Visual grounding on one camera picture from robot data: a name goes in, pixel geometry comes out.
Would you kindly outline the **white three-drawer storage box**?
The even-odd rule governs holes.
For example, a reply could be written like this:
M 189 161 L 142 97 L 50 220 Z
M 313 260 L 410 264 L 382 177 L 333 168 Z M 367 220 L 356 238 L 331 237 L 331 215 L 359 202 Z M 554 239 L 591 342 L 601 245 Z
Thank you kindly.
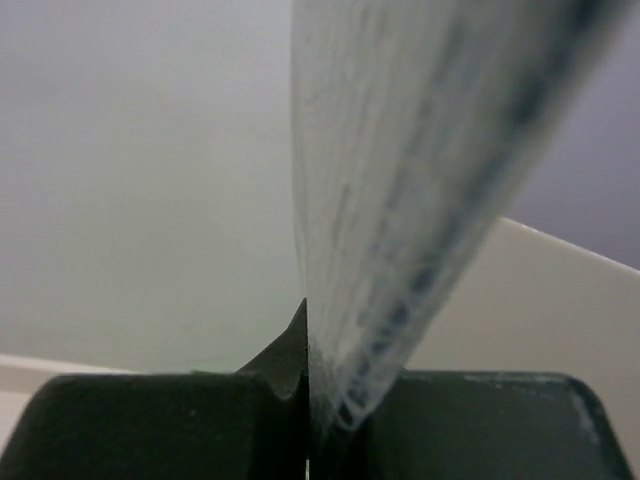
M 639 273 L 503 219 L 409 364 L 636 382 Z

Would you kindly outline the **clear sleeve with documents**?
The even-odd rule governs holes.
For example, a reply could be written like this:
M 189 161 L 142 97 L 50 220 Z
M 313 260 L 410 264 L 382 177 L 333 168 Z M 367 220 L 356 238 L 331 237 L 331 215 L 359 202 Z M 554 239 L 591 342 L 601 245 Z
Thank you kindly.
M 376 408 L 630 1 L 297 1 L 296 243 L 318 432 Z

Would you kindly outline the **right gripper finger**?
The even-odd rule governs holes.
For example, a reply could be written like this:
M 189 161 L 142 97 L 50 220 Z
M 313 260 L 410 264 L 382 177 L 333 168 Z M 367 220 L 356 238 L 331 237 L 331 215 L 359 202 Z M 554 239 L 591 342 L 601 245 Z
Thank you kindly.
M 307 301 L 240 372 L 264 387 L 253 434 L 253 479 L 305 479 L 308 460 Z

